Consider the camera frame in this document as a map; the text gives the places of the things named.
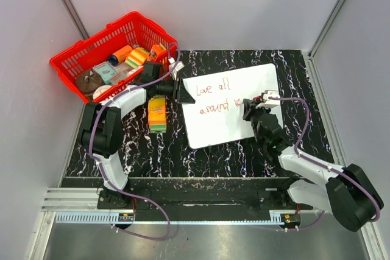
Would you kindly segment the red capped whiteboard marker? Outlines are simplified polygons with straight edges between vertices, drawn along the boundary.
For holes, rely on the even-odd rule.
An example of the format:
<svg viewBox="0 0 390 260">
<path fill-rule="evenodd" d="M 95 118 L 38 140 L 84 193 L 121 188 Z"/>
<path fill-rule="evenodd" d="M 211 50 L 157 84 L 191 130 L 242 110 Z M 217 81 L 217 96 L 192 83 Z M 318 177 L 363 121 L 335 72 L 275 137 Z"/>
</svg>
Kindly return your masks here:
<svg viewBox="0 0 390 260">
<path fill-rule="evenodd" d="M 254 105 L 257 106 L 253 103 L 253 98 L 252 99 L 242 99 L 238 102 L 238 105 Z"/>
</svg>

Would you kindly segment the white whiteboard black frame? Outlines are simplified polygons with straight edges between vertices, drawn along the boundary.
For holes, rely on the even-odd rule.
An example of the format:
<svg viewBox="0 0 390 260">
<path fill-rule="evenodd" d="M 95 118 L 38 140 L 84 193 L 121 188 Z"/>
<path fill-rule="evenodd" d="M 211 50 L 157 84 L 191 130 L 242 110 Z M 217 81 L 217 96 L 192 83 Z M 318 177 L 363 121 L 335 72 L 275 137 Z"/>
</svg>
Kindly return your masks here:
<svg viewBox="0 0 390 260">
<path fill-rule="evenodd" d="M 182 105 L 192 149 L 253 137 L 250 122 L 243 119 L 243 100 L 279 90 L 272 63 L 190 77 L 183 84 L 196 101 Z"/>
</svg>

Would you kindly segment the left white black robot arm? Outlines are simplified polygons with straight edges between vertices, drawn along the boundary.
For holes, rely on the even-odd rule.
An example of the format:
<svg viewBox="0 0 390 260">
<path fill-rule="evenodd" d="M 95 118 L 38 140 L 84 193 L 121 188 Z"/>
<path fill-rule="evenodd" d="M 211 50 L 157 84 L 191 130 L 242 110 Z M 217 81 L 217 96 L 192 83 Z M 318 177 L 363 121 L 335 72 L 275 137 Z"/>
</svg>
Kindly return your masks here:
<svg viewBox="0 0 390 260">
<path fill-rule="evenodd" d="M 112 190 L 111 202 L 118 208 L 131 204 L 132 194 L 126 190 L 128 178 L 122 169 L 119 149 L 122 145 L 122 119 L 155 96 L 169 96 L 179 104 L 194 104 L 182 78 L 167 79 L 182 65 L 177 61 L 160 77 L 161 65 L 147 62 L 142 73 L 124 90 L 103 102 L 88 102 L 83 110 L 77 142 L 87 150 L 99 168 L 104 186 Z"/>
</svg>

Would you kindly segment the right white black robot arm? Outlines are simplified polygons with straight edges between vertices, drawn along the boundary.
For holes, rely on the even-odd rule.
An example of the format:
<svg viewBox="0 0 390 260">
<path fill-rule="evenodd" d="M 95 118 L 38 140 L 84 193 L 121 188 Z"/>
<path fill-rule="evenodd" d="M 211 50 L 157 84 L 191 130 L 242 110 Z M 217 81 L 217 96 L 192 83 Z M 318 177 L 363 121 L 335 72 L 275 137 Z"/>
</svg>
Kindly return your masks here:
<svg viewBox="0 0 390 260">
<path fill-rule="evenodd" d="M 243 120 L 250 122 L 254 138 L 269 162 L 300 175 L 277 194 L 278 204 L 290 209 L 296 204 L 309 205 L 333 215 L 347 230 L 357 232 L 381 216 L 384 203 L 362 168 L 328 163 L 291 144 L 285 129 L 271 110 L 286 99 L 275 91 L 265 91 L 243 100 Z"/>
</svg>

